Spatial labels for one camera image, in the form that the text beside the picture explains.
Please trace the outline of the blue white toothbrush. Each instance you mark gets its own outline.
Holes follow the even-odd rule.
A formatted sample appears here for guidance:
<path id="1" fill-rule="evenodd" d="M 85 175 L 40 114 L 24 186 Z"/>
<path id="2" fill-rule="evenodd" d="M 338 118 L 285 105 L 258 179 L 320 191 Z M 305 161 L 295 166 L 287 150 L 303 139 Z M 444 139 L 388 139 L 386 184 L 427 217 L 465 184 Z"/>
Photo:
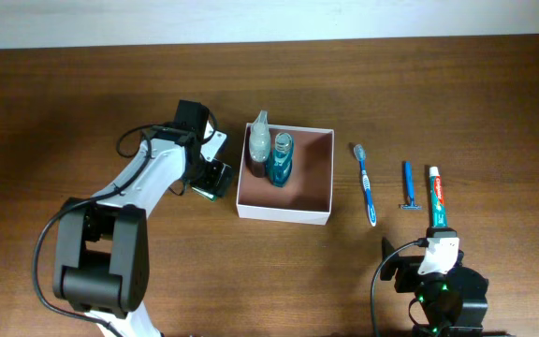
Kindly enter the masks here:
<path id="1" fill-rule="evenodd" d="M 367 170 L 366 170 L 366 165 L 365 165 L 366 152 L 361 144 L 355 145 L 353 148 L 353 152 L 360 167 L 361 183 L 363 186 L 365 199 L 367 202 L 367 211 L 368 211 L 369 221 L 370 221 L 371 226 L 375 227 L 377 225 L 377 214 L 376 214 L 376 210 L 375 210 L 372 195 L 371 195 L 371 183 L 370 183 Z"/>

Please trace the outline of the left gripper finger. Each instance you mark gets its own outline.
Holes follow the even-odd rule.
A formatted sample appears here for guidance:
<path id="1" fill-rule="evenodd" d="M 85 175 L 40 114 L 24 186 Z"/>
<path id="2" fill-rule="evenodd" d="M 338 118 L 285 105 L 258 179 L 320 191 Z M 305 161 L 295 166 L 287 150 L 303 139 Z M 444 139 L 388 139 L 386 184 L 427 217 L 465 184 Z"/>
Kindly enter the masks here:
<path id="1" fill-rule="evenodd" d="M 206 176 L 210 164 L 210 162 L 204 159 L 189 164 L 185 171 L 186 184 L 196 183 L 202 180 Z"/>
<path id="2" fill-rule="evenodd" d="M 210 162 L 206 174 L 207 190 L 223 198 L 233 180 L 233 168 L 221 161 Z"/>

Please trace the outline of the green red toothpaste tube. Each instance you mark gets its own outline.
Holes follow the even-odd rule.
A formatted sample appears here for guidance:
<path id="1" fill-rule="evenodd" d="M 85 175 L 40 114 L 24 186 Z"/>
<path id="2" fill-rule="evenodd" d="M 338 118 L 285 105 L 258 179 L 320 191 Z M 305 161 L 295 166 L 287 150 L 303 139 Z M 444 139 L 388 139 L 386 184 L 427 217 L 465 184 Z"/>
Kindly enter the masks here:
<path id="1" fill-rule="evenodd" d="M 430 167 L 429 178 L 432 226 L 436 228 L 448 227 L 444 205 L 442 178 L 437 167 Z"/>

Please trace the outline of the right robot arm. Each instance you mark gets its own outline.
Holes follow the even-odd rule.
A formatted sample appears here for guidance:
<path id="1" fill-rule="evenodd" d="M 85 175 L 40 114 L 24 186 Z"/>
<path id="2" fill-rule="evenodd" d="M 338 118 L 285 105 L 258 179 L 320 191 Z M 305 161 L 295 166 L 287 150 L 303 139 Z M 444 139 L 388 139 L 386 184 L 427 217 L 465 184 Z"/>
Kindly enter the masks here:
<path id="1" fill-rule="evenodd" d="M 373 279 L 394 280 L 398 293 L 412 293 L 427 322 L 413 322 L 413 336 L 481 336 L 488 310 L 488 279 L 462 264 L 457 231 L 429 227 L 424 238 L 396 248 L 381 241 L 382 261 Z"/>

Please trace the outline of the green white small carton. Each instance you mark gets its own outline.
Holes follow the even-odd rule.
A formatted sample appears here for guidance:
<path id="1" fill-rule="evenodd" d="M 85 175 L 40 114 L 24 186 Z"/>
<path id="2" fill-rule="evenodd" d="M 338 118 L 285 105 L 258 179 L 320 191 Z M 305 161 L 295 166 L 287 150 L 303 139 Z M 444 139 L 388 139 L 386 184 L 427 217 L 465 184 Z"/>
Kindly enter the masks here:
<path id="1" fill-rule="evenodd" d="M 196 183 L 191 183 L 190 186 L 191 186 L 191 189 L 194 190 L 195 192 L 199 193 L 201 196 L 211 200 L 211 201 L 215 201 L 218 197 L 211 194 L 208 190 L 207 190 L 207 183 L 206 183 L 206 179 L 207 177 L 205 176 L 202 180 L 199 180 L 198 182 Z"/>

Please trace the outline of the teal mouthwash bottle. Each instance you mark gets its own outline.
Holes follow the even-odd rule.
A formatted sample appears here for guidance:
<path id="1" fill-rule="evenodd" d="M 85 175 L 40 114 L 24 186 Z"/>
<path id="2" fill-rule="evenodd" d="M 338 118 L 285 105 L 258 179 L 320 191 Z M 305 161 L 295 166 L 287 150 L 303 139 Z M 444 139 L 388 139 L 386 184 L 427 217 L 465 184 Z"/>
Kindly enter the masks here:
<path id="1" fill-rule="evenodd" d="M 284 187 L 293 168 L 294 139 L 286 132 L 279 133 L 274 140 L 268 163 L 269 180 L 274 186 Z"/>

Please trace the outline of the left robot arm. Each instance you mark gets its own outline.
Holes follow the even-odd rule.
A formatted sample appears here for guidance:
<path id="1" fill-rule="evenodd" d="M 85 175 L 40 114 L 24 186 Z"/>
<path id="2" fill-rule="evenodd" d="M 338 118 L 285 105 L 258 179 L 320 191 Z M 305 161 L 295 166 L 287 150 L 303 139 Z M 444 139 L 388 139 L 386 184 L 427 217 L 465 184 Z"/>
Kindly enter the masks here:
<path id="1" fill-rule="evenodd" d="M 215 200 L 233 169 L 219 161 L 226 134 L 204 105 L 182 100 L 173 120 L 135 128 L 128 165 L 89 198 L 69 198 L 46 225 L 57 227 L 52 291 L 67 316 L 106 336 L 158 336 L 144 304 L 150 261 L 147 220 L 174 183 Z"/>

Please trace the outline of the clear spray bottle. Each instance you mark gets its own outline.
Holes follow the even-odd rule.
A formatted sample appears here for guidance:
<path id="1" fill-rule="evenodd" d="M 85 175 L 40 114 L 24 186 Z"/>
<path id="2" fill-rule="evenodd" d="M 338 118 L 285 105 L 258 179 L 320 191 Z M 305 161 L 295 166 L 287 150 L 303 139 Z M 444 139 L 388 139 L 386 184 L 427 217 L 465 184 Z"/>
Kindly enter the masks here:
<path id="1" fill-rule="evenodd" d="M 257 178 L 266 175 L 266 163 L 270 156 L 270 129 L 268 112 L 262 110 L 250 127 L 250 170 Z"/>

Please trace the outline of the blue disposable razor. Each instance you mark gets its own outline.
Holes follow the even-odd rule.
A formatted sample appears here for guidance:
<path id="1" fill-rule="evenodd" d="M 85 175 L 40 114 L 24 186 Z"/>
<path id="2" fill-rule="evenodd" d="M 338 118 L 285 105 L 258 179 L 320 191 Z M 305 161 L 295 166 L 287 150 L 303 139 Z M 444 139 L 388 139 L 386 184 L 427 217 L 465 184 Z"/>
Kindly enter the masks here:
<path id="1" fill-rule="evenodd" d="M 400 208 L 405 211 L 421 211 L 422 207 L 415 202 L 415 185 L 413 180 L 412 165 L 409 161 L 404 162 L 403 166 L 406 203 L 401 204 Z"/>

